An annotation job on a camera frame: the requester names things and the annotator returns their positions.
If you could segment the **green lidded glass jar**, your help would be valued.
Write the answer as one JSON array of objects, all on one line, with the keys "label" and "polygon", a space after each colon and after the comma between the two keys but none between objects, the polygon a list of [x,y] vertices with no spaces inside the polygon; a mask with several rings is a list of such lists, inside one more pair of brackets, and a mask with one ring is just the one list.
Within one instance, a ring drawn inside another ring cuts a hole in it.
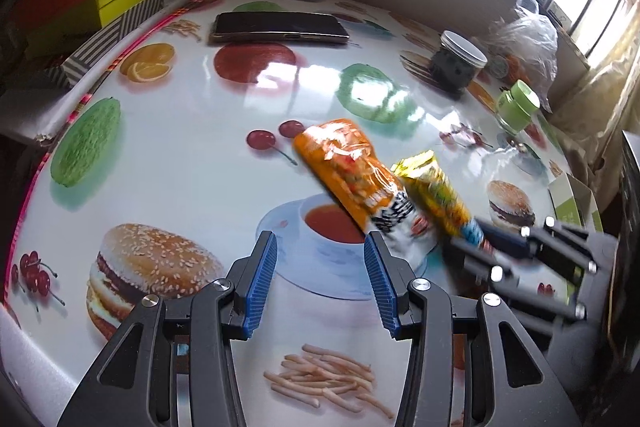
[{"label": "green lidded glass jar", "polygon": [[540,109],[540,101],[536,92],[519,79],[500,94],[496,109],[499,124],[507,132],[518,134],[532,122],[533,116]]}]

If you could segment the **green Jia Faith box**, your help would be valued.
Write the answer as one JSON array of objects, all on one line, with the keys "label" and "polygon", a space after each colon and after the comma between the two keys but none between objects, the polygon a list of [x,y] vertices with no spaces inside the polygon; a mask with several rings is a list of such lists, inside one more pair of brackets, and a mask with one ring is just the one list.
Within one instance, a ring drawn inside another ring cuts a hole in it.
[{"label": "green Jia Faith box", "polygon": [[590,188],[568,173],[548,185],[555,218],[589,231],[602,232],[600,212]]}]

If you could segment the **long gold snack bar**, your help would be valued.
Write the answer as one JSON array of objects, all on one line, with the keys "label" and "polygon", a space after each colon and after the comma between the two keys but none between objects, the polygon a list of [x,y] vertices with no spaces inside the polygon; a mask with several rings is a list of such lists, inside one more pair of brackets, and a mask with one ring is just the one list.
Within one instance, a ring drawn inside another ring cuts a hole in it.
[{"label": "long gold snack bar", "polygon": [[412,201],[420,207],[442,233],[460,237],[474,247],[484,247],[486,239],[468,206],[439,166],[432,150],[402,158],[392,166]]}]

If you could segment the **dark jar white lid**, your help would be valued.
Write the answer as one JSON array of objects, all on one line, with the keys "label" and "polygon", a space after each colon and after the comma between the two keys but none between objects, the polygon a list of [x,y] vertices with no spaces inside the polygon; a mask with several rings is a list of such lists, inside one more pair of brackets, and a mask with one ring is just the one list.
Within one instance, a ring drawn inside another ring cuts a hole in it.
[{"label": "dark jar white lid", "polygon": [[459,92],[469,87],[487,63],[487,56],[475,44],[444,30],[439,48],[431,58],[430,72],[440,89]]}]

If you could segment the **striped black white box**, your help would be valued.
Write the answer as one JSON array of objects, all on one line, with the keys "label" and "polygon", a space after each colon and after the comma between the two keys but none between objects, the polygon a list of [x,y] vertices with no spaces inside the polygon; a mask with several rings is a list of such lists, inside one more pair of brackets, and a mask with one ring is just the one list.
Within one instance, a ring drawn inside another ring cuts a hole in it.
[{"label": "striped black white box", "polygon": [[164,0],[140,1],[99,30],[63,61],[50,62],[43,69],[44,75],[54,87],[72,89],[108,51],[111,51],[126,35],[155,15],[163,6]]}]

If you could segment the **beige patterned curtain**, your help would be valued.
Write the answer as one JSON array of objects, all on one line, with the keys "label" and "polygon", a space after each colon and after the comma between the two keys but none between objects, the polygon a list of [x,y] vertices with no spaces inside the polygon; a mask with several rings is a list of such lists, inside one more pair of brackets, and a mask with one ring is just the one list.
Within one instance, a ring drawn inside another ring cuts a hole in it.
[{"label": "beige patterned curtain", "polygon": [[622,132],[639,130],[639,5],[608,55],[562,98],[551,126],[576,178],[605,210],[620,191]]}]

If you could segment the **clear plastic bag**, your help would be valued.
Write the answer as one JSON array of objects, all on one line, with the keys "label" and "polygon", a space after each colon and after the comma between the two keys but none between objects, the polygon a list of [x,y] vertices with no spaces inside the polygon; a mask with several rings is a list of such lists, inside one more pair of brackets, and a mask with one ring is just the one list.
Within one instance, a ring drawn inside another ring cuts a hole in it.
[{"label": "clear plastic bag", "polygon": [[516,0],[508,17],[491,23],[475,41],[487,54],[491,77],[507,86],[522,80],[550,112],[548,92],[558,72],[558,32],[539,11],[537,0]]}]

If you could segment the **yellow green box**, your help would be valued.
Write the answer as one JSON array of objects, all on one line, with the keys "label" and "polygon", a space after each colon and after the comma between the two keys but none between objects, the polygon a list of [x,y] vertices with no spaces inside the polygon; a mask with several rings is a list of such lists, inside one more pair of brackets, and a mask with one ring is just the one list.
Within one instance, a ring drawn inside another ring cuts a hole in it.
[{"label": "yellow green box", "polygon": [[85,0],[27,35],[26,57],[73,51],[143,0]]}]

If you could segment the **black smartphone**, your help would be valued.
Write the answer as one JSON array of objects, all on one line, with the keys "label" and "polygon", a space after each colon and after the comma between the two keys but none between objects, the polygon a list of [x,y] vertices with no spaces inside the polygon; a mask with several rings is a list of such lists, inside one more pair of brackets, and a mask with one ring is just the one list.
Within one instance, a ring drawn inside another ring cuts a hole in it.
[{"label": "black smartphone", "polygon": [[306,12],[224,12],[208,43],[303,42],[346,44],[350,35],[332,15]]}]

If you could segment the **orange spicy snack pouch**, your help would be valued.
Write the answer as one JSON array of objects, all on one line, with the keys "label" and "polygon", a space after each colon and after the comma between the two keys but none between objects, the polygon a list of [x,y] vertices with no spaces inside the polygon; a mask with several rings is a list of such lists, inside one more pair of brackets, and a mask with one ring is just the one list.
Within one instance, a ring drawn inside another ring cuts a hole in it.
[{"label": "orange spicy snack pouch", "polygon": [[393,255],[421,271],[438,246],[430,218],[411,202],[396,174],[375,154],[367,135],[341,118],[308,127],[296,153],[364,233],[382,233]]}]

